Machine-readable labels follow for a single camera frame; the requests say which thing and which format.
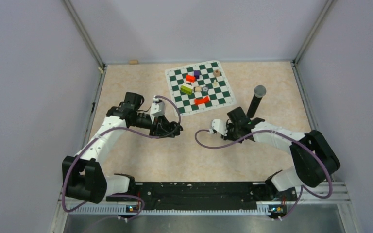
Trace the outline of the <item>black earbud case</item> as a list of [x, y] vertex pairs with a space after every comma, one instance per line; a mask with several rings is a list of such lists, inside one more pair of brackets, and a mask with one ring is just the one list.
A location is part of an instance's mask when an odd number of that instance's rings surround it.
[[183, 127], [179, 122], [172, 121], [171, 126], [173, 131], [183, 131]]

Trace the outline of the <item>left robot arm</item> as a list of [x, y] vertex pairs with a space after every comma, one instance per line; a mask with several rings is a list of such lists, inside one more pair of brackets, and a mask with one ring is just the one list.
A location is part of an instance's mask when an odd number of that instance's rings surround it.
[[136, 196], [134, 178], [125, 174], [105, 176], [102, 164], [115, 143], [125, 132], [132, 132], [151, 139], [174, 138], [183, 127], [181, 122], [168, 121], [165, 117], [166, 97], [156, 95], [148, 113], [140, 111], [145, 99], [132, 92], [118, 106], [111, 107], [100, 128], [89, 142], [74, 156], [62, 162], [62, 200], [66, 197], [85, 202], [99, 203], [104, 198], [118, 194], [124, 200]]

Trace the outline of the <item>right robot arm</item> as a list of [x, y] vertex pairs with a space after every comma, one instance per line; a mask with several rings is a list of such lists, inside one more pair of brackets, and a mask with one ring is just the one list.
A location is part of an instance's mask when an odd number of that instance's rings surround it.
[[293, 132], [266, 122], [250, 119], [241, 107], [228, 112], [228, 121], [215, 119], [211, 129], [223, 140], [251, 140], [268, 144], [292, 157], [293, 166], [269, 176], [265, 193], [278, 200], [285, 191], [298, 186], [316, 187], [340, 168], [340, 162], [323, 134], [317, 130], [308, 133]]

